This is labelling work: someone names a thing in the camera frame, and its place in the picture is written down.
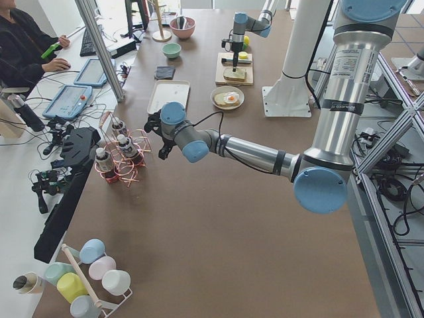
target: green bowl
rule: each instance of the green bowl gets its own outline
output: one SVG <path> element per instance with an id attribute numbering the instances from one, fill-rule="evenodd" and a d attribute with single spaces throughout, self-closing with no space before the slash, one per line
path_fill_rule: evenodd
<path id="1" fill-rule="evenodd" d="M 167 58 L 177 58 L 180 55 L 181 46 L 177 43 L 168 43 L 164 45 L 162 52 Z"/>

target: hand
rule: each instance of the hand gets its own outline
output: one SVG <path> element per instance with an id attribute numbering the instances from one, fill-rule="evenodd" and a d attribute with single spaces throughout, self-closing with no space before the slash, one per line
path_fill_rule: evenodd
<path id="1" fill-rule="evenodd" d="M 67 48 L 71 44 L 70 39 L 66 35 L 59 36 L 58 42 L 62 48 Z"/>
<path id="2" fill-rule="evenodd" d="M 54 58 L 47 64 L 41 65 L 45 72 L 64 71 L 71 67 L 71 64 L 64 58 Z"/>

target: yellow cup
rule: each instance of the yellow cup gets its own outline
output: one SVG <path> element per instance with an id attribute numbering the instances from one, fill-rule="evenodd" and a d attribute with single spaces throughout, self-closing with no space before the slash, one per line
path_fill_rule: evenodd
<path id="1" fill-rule="evenodd" d="M 88 295 L 82 281 L 75 273 L 64 274 L 56 286 L 58 291 L 64 296 L 68 303 L 72 303 L 78 296 Z"/>

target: white plate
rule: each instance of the white plate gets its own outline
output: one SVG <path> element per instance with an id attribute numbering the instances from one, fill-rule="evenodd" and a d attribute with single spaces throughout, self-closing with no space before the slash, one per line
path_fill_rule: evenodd
<path id="1" fill-rule="evenodd" d="M 240 103 L 238 105 L 235 105 L 235 106 L 230 106 L 230 105 L 229 106 L 220 106 L 220 105 L 217 105 L 215 100 L 214 100 L 214 97 L 216 95 L 220 94 L 220 93 L 228 93 L 230 91 L 235 91 L 236 93 L 238 93 L 238 95 L 240 96 L 240 99 L 239 99 Z M 212 104 L 214 104 L 219 109 L 222 109 L 224 111 L 230 111 L 231 109 L 239 108 L 243 104 L 244 93 L 240 89 L 238 89 L 237 87 L 234 87 L 234 86 L 227 86 L 227 85 L 226 86 L 220 86 L 220 87 L 215 88 L 212 91 L 211 100 L 212 100 Z"/>

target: fried egg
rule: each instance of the fried egg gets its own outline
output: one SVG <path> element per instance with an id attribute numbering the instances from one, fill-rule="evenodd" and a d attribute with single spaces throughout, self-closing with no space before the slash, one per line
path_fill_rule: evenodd
<path id="1" fill-rule="evenodd" d="M 225 94 L 224 96 L 224 102 L 227 104 L 235 104 L 239 101 L 240 95 L 236 93 L 235 91 L 230 91 Z"/>

